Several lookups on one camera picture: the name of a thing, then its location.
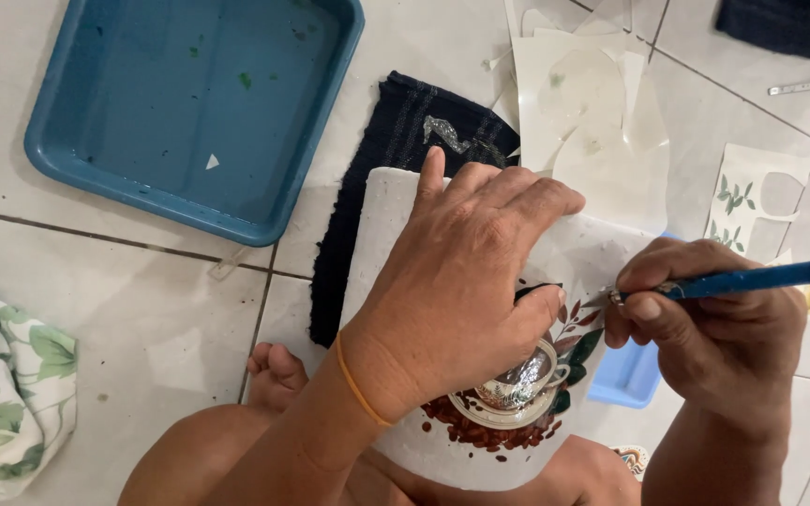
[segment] forearm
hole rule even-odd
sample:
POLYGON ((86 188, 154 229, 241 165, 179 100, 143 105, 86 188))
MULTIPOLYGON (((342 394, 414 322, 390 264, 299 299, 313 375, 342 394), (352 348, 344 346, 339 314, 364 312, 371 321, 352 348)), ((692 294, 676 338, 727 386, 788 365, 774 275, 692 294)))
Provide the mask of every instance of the forearm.
POLYGON ((355 459, 381 431, 328 355, 203 504, 337 504, 355 459))
POLYGON ((646 469, 643 505, 779 505, 789 424, 786 406, 754 438, 685 403, 646 469))

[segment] paintbrush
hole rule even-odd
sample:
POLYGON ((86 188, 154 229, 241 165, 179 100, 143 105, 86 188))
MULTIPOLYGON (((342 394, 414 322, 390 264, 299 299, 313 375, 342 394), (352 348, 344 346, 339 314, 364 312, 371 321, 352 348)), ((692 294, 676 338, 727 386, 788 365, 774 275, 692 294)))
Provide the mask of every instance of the paintbrush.
MULTIPOLYGON (((679 301, 800 284, 810 284, 810 262, 666 281, 656 286, 652 292, 661 293, 672 301, 679 301)), ((614 305, 624 305, 631 294, 617 289, 606 290, 599 297, 598 302, 602 302, 601 305, 608 302, 614 305)))

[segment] coffee cup decal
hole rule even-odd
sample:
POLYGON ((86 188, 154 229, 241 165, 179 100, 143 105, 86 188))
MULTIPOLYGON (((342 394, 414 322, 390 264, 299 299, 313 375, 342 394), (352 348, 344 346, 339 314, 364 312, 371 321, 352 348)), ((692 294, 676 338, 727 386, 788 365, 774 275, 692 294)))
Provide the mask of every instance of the coffee cup decal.
POLYGON ((529 360, 474 390, 491 408, 519 409, 547 386, 563 383, 569 374, 570 365, 558 364, 555 348, 545 339, 540 339, 529 360))

